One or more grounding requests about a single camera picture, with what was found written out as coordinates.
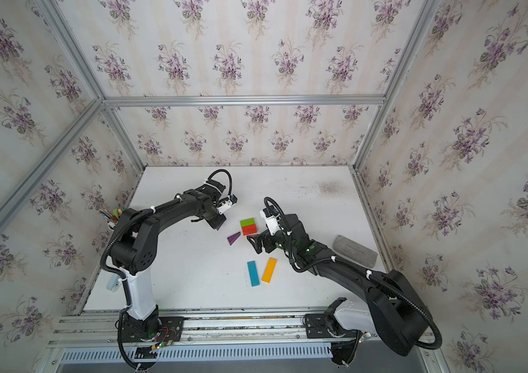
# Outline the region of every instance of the red block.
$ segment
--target red block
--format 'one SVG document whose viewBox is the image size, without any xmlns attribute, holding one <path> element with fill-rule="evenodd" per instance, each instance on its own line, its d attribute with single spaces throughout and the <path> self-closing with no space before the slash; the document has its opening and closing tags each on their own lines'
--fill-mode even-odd
<svg viewBox="0 0 528 373">
<path fill-rule="evenodd" d="M 253 235 L 255 233 L 258 233 L 258 228 L 256 227 L 255 224 L 252 224 L 251 226 L 242 227 L 241 230 L 243 231 L 244 236 Z"/>
</svg>

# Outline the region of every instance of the green block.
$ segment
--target green block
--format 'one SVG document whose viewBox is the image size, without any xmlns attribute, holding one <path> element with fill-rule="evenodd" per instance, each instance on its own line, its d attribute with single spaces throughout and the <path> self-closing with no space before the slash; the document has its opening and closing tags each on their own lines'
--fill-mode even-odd
<svg viewBox="0 0 528 373">
<path fill-rule="evenodd" d="M 241 227 L 253 226 L 255 223 L 256 221 L 253 218 L 241 220 Z"/>
</svg>

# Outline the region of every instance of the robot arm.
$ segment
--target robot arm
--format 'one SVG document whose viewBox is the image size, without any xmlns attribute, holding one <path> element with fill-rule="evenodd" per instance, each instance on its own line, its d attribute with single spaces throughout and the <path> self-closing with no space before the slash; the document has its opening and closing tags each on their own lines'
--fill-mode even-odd
<svg viewBox="0 0 528 373">
<path fill-rule="evenodd" d="M 349 312 L 343 312 L 350 318 L 347 321 L 340 312 L 345 309 L 341 306 L 345 299 L 334 302 L 325 313 L 326 325 L 332 334 L 343 334 L 345 325 L 357 325 L 358 313 L 361 324 L 365 324 L 369 309 L 380 339 L 397 354 L 406 356 L 413 346 L 440 347 L 442 338 L 428 308 L 402 273 L 372 271 L 338 256 L 325 244 L 310 239 L 297 215 L 285 215 L 271 198 L 264 198 L 264 203 L 266 207 L 260 215 L 268 230 L 247 237 L 258 254 L 262 250 L 270 253 L 276 248 L 282 249 L 295 271 L 310 271 L 331 279 L 367 303 L 367 307 L 357 310 L 351 306 Z M 428 326 L 435 336 L 431 344 L 418 340 Z"/>
</svg>

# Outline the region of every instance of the dirt stain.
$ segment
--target dirt stain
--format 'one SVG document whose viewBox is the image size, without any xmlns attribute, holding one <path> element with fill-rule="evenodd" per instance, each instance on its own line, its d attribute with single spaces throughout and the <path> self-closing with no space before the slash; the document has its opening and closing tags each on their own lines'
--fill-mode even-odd
<svg viewBox="0 0 528 373">
<path fill-rule="evenodd" d="M 338 197 L 343 190 L 341 182 L 322 182 L 318 183 L 320 195 L 325 197 Z"/>
</svg>

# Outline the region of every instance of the gray eraser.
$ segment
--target gray eraser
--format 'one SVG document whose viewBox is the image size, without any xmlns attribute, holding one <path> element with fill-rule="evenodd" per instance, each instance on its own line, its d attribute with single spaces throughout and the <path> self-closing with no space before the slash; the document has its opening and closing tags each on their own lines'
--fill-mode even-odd
<svg viewBox="0 0 528 373">
<path fill-rule="evenodd" d="M 373 268 L 376 265 L 378 253 L 357 242 L 351 241 L 347 237 L 338 235 L 333 242 L 332 249 L 339 255 L 356 262 L 366 268 Z"/>
</svg>

